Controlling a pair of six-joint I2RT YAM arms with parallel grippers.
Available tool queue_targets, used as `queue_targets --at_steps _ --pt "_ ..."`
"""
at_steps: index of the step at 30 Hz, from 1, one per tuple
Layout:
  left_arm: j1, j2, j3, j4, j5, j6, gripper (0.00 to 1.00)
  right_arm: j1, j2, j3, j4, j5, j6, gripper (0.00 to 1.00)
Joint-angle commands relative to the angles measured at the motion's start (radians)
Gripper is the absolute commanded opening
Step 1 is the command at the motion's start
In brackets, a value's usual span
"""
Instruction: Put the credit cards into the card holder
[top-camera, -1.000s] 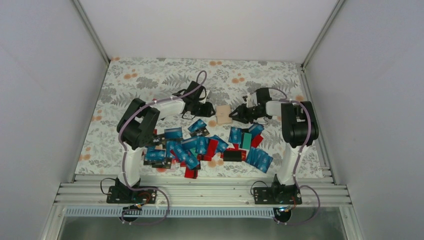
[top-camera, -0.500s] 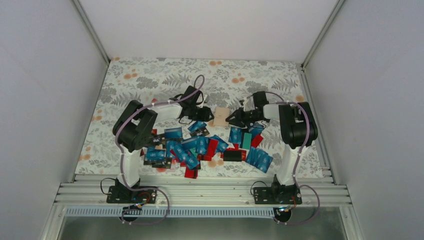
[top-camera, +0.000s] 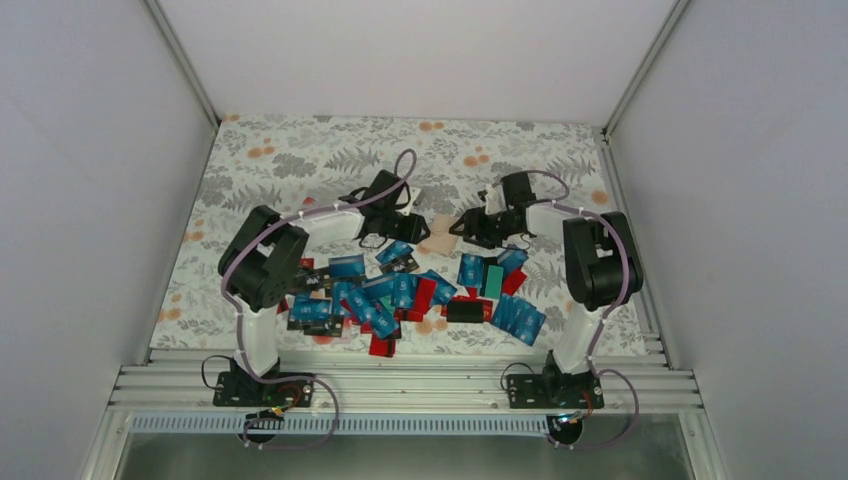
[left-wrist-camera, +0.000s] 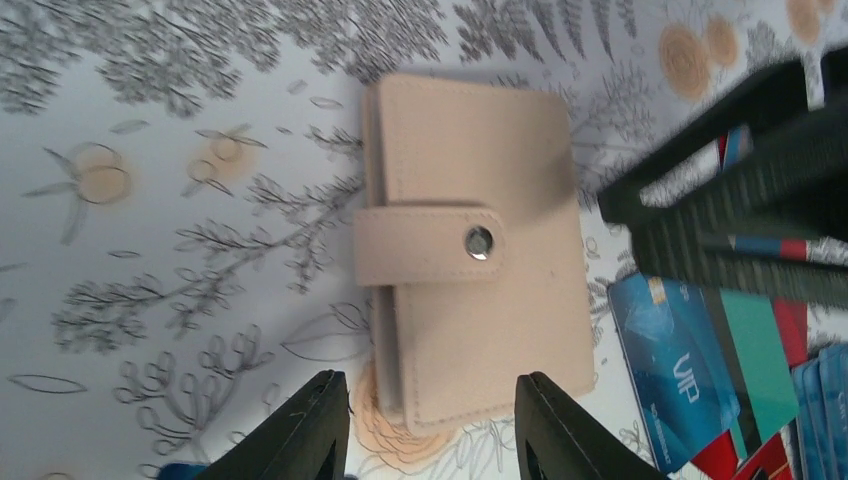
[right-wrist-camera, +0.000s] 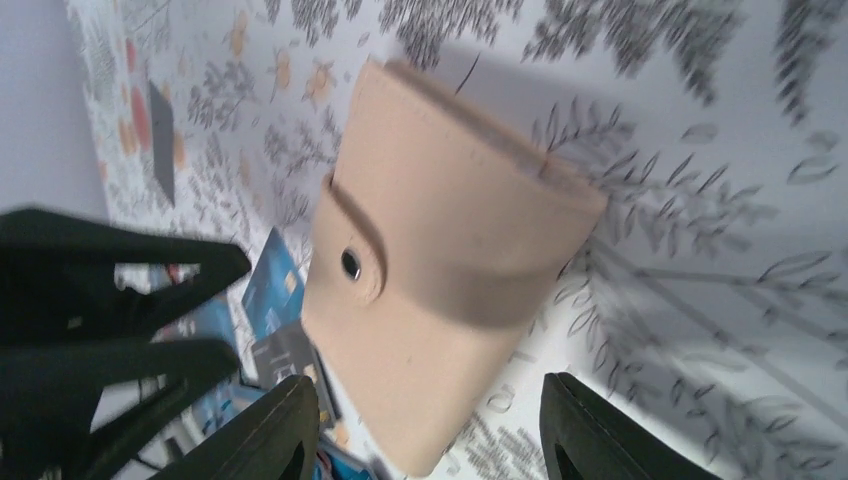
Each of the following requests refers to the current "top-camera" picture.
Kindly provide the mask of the beige leather card holder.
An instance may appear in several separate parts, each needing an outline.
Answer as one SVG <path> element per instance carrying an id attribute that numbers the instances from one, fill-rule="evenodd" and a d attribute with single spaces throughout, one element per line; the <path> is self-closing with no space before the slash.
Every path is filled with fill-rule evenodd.
<path id="1" fill-rule="evenodd" d="M 421 253 L 435 253 L 449 256 L 459 239 L 458 236 L 449 232 L 450 227 L 456 221 L 456 217 L 436 214 L 429 224 L 430 235 L 418 244 L 418 250 Z"/>

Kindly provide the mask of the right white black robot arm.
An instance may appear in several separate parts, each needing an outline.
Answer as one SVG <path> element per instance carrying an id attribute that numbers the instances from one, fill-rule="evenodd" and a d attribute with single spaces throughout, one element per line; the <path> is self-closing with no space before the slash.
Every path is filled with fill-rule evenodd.
<path id="1" fill-rule="evenodd" d="M 480 193 L 484 205 L 466 210 L 449 232 L 489 249 L 520 234 L 562 245 L 566 284 L 576 306 L 551 350 L 556 371 L 543 378 L 541 391 L 549 404 L 565 407 L 580 393 L 576 374 L 597 372 L 594 350 L 607 319 L 641 290 L 644 273 L 623 213 L 568 206 L 562 196 L 541 199 L 531 186 L 533 173 L 496 180 Z"/>

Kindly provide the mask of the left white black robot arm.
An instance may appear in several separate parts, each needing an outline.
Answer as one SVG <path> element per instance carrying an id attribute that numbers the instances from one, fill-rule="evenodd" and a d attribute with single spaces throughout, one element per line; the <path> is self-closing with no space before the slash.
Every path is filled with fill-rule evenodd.
<path id="1" fill-rule="evenodd" d="M 254 208 L 219 260 L 221 294 L 236 311 L 235 362 L 245 371 L 239 392 L 255 405 L 278 391 L 271 372 L 279 362 L 275 329 L 277 307 L 295 285 L 304 252 L 315 246 L 368 235 L 416 244 L 430 236 L 419 214 L 401 212 L 412 204 L 405 178 L 380 171 L 362 194 L 283 217 L 274 209 Z"/>

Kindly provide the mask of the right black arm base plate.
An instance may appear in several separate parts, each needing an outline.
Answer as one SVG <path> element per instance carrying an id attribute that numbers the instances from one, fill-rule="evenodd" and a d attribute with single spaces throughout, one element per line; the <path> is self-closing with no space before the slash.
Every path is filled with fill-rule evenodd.
<path id="1" fill-rule="evenodd" d="M 509 374 L 505 386 L 512 409 L 587 410 L 605 407 L 600 380 L 591 372 L 555 376 Z"/>

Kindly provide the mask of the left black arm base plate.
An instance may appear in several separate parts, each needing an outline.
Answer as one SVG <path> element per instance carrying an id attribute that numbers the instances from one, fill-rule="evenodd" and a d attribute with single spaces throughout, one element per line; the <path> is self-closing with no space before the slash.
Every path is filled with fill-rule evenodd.
<path id="1" fill-rule="evenodd" d="M 271 373 L 266 380 L 287 378 L 286 382 L 261 383 L 245 372 L 223 372 L 217 379 L 212 404 L 216 407 L 298 407 L 311 406 L 315 376 L 310 373 Z"/>

